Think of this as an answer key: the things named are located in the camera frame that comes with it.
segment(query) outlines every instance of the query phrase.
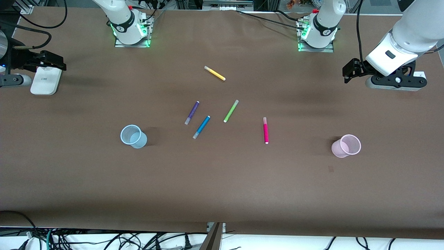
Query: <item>marker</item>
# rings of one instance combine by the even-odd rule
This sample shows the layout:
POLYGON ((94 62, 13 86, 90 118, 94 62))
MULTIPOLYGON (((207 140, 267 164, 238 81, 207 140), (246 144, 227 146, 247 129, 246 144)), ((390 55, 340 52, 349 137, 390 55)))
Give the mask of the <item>marker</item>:
POLYGON ((188 115, 188 118, 185 121, 185 125, 188 125, 188 123, 190 122, 190 120, 193 118, 194 112, 196 112, 197 107, 199 106, 199 101, 197 101, 193 108, 190 111, 190 114, 188 115))
POLYGON ((193 139, 197 138, 197 136, 200 134, 200 132, 202 132, 203 128, 205 128, 205 125, 208 123, 209 120, 210 120, 210 116, 207 116, 205 118, 205 120, 203 120, 202 124, 199 126, 196 133, 194 134, 193 139))
POLYGON ((264 142, 268 144, 268 127, 267 127, 267 118, 264 117, 264 142))
POLYGON ((238 105, 239 100, 236 100, 233 104, 233 106, 231 106, 231 109, 228 111, 228 114, 226 115, 225 119, 223 119, 223 122, 227 122, 228 119, 230 118, 231 114, 233 113, 234 109, 236 108, 236 106, 238 105))
POLYGON ((207 66, 204 67, 204 69, 208 70, 211 74, 219 77, 219 79, 221 79, 222 81, 225 81, 225 77, 221 76, 219 73, 217 73, 216 71, 208 68, 207 66))

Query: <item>purple marker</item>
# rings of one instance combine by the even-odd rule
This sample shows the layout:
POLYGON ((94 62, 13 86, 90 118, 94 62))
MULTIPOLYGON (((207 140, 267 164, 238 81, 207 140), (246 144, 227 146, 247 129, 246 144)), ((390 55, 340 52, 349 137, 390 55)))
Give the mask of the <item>purple marker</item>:
POLYGON ((199 106, 199 101, 197 101, 197 102, 194 104, 192 110, 190 111, 190 114, 188 115, 188 118, 187 118, 186 121, 185 121, 185 125, 188 125, 188 123, 190 122, 191 118, 192 118, 193 115, 194 115, 194 112, 196 112, 196 109, 197 109, 198 106, 199 106))

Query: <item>table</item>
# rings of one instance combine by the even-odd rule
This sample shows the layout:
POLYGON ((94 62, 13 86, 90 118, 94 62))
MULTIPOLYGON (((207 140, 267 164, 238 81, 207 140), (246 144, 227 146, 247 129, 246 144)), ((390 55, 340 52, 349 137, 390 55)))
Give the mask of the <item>table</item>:
MULTIPOLYGON (((54 24, 63 8, 30 18, 54 24)), ((364 54, 398 19, 362 16, 364 54)), ((335 53, 298 52, 292 28, 233 11, 166 11, 151 48, 137 49, 114 48, 106 20, 100 9, 69 8, 51 30, 45 49, 67 64, 53 96, 0 89, 0 209, 50 227, 204 231, 223 221, 248 234, 443 237, 438 54, 417 60, 425 88, 384 91, 364 78, 343 83, 342 66, 358 56, 355 16, 342 19, 335 53), (120 141, 128 124, 148 147, 120 141), (347 133, 362 150, 336 158, 331 143, 347 133)), ((15 38, 45 39, 22 30, 15 38)))

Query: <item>black cable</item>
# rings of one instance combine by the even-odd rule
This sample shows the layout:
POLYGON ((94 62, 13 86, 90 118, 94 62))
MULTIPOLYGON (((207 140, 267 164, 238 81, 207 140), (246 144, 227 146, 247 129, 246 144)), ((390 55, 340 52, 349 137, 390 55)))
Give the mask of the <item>black cable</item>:
POLYGON ((147 18, 145 18, 145 19, 142 19, 142 22, 144 22, 144 21, 150 19, 152 16, 154 16, 154 14, 156 13, 156 10, 157 10, 157 9, 154 9, 153 13, 152 13, 149 17, 147 17, 147 18))
MULTIPOLYGON (((186 234, 187 234, 187 235, 191 235, 191 234, 207 234, 207 233, 186 233, 186 234)), ((164 241, 167 241, 167 240, 169 240, 169 239, 172 239, 172 238, 176 238, 176 237, 180 237, 180 236, 185 236, 186 234, 178 234, 178 235, 175 235, 175 236, 168 237, 168 238, 166 238, 166 239, 163 239, 163 240, 159 241, 159 244, 162 243, 162 242, 164 242, 164 241)))
POLYGON ((104 248, 103 250, 107 250, 107 248, 111 245, 111 243, 112 243, 113 241, 115 241, 116 239, 118 239, 121 235, 122 235, 122 234, 118 234, 118 235, 116 235, 114 238, 112 238, 112 239, 108 242, 108 244, 105 246, 105 248, 104 248))
POLYGON ((440 47, 436 48, 436 49, 429 50, 429 51, 427 51, 427 52, 424 53, 424 54, 432 54, 432 53, 435 53, 436 51, 441 50, 442 48, 444 48, 444 44, 441 45, 440 47))
POLYGON ((287 14, 285 14, 283 11, 280 11, 280 10, 275 10, 274 12, 276 12, 276 13, 281 13, 282 15, 284 15, 286 18, 288 18, 288 19, 290 19, 290 20, 293 20, 293 21, 296 21, 297 22, 297 18, 292 18, 292 17, 290 17, 289 15, 287 15, 287 14))
POLYGON ((4 214, 4 213, 18 214, 18 215, 24 217, 24 218, 29 222, 29 224, 31 224, 31 226, 32 226, 32 228, 34 229, 34 232, 36 233, 36 235, 39 235, 39 232, 37 231, 37 227, 36 227, 36 225, 35 225, 35 224, 32 222, 32 220, 31 220, 28 216, 26 216, 24 213, 22 213, 22 212, 18 212, 18 211, 13 211, 13 210, 2 210, 2 211, 0 211, 0 214, 4 214))
POLYGON ((14 7, 12 7, 12 8, 20 15, 21 18, 25 19, 28 23, 30 23, 30 24, 32 24, 34 26, 37 26, 39 28, 57 28, 57 27, 60 27, 65 22, 65 20, 66 20, 66 18, 68 16, 68 6, 66 5, 66 0, 63 0, 63 2, 65 3, 65 17, 63 18, 63 20, 58 25, 54 25, 54 26, 42 26, 42 25, 36 24, 36 23, 30 21, 28 18, 24 17, 20 13, 20 11, 16 10, 14 7))
POLYGON ((153 242, 155 242, 157 239, 159 239, 160 237, 162 237, 163 235, 166 235, 166 233, 157 233, 155 236, 153 236, 148 243, 146 243, 146 245, 142 248, 142 250, 145 250, 146 248, 148 248, 153 242))
POLYGON ((292 26, 292 25, 289 25, 289 24, 284 24, 284 23, 276 22, 276 21, 273 21, 273 20, 270 20, 270 19, 266 19, 266 18, 263 18, 263 17, 260 17, 260 16, 251 15, 251 14, 248 14, 248 13, 245 13, 245 12, 242 12, 242 11, 238 11, 238 10, 235 10, 235 11, 239 12, 241 14, 247 15, 247 16, 256 17, 256 18, 259 18, 259 19, 262 19, 262 20, 265 20, 265 21, 269 21, 269 22, 275 23, 275 24, 280 24, 280 25, 284 25, 284 26, 287 26, 287 27, 291 27, 291 28, 295 28, 295 29, 300 29, 300 30, 304 29, 303 27, 296 27, 296 26, 292 26))
POLYGON ((329 245, 327 246, 327 248, 325 249, 325 250, 329 250, 330 249, 330 247, 332 246, 332 244, 333 244, 333 241, 336 239, 336 236, 335 237, 333 237, 332 239, 331 239, 331 241, 330 241, 330 243, 329 243, 329 245))
POLYGON ((132 236, 131 236, 129 239, 123 237, 123 239, 124 239, 125 241, 120 242, 119 250, 121 250, 121 249, 123 248, 123 246, 124 246, 125 244, 127 244, 127 243, 138 246, 138 247, 139 247, 138 250, 140 250, 140 249, 142 248, 142 246, 141 246, 141 241, 140 241, 140 239, 137 237, 138 234, 131 234, 131 235, 132 235, 132 236), (134 237, 135 237, 136 239, 139 240, 139 244, 137 244, 137 243, 135 243, 134 241, 131 240, 131 239, 134 238, 134 237))
POLYGON ((392 248, 392 243, 393 243, 393 241, 395 241, 396 240, 396 238, 393 238, 391 241, 390 241, 390 243, 388 244, 389 246, 388 246, 388 250, 391 250, 391 248, 392 248))
POLYGON ((370 249, 369 249, 369 244, 367 243, 367 239, 366 239, 365 237, 362 237, 362 238, 364 239, 365 246, 362 245, 361 242, 359 242, 358 237, 355 238, 355 239, 356 239, 356 242, 357 242, 361 247, 363 247, 365 250, 370 250, 370 249))
POLYGON ((106 242, 109 242, 111 240, 107 240, 107 241, 102 241, 102 242, 69 242, 67 241, 66 243, 69 245, 74 245, 74 244, 89 244, 89 245, 98 245, 98 244, 103 244, 106 242))
POLYGON ((364 61, 362 59, 362 42, 361 42, 361 34, 359 33, 359 14, 361 13, 361 6, 362 6, 362 2, 363 1, 364 0, 361 0, 359 2, 358 12, 357 12, 357 15, 356 15, 356 34, 358 36, 359 59, 361 60, 362 67, 364 68, 365 71, 367 71, 367 68, 365 67, 364 61))
POLYGON ((23 242, 23 244, 19 247, 18 250, 25 250, 26 249, 26 245, 28 244, 29 239, 27 239, 25 242, 23 242))
POLYGON ((39 30, 39 29, 34 29, 34 28, 28 28, 28 27, 24 27, 24 26, 21 26, 21 25, 11 24, 11 23, 8 23, 8 22, 2 21, 2 20, 0 20, 0 24, 5 24, 5 25, 8 25, 8 26, 13 26, 13 27, 20 28, 20 29, 24 29, 24 30, 31 31, 31 32, 42 33, 42 34, 45 34, 45 35, 48 36, 48 38, 46 39, 46 41, 45 41, 44 43, 42 43, 41 45, 39 45, 39 46, 15 46, 15 47, 14 47, 15 49, 36 49, 36 48, 43 48, 44 46, 46 46, 47 44, 49 44, 49 41, 51 41, 51 38, 52 38, 51 34, 50 34, 49 32, 47 32, 47 31, 44 31, 44 30, 39 30))
POLYGON ((188 250, 193 248, 193 246, 190 243, 190 238, 188 237, 187 234, 185 234, 185 247, 183 248, 184 250, 188 250))

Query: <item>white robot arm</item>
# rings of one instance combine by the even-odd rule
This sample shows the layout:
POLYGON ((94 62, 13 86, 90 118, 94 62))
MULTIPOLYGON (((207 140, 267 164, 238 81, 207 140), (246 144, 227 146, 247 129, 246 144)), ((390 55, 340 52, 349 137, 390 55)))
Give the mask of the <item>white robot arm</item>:
POLYGON ((444 39, 443 23, 443 0, 414 0, 365 61, 353 58, 343 67, 345 83, 354 77, 373 75, 366 81, 370 88, 421 89, 427 80, 415 72, 415 60, 444 39))
POLYGON ((384 76, 416 60, 444 39, 444 1, 416 0, 366 60, 384 76))
POLYGON ((125 0, 93 0, 107 15, 117 39, 123 44, 136 44, 147 36, 146 14, 129 9, 125 0))
POLYGON ((346 5, 344 0, 324 1, 319 13, 312 13, 308 17, 309 27, 302 34, 305 40, 313 48, 324 48, 334 39, 337 25, 344 15, 346 5))

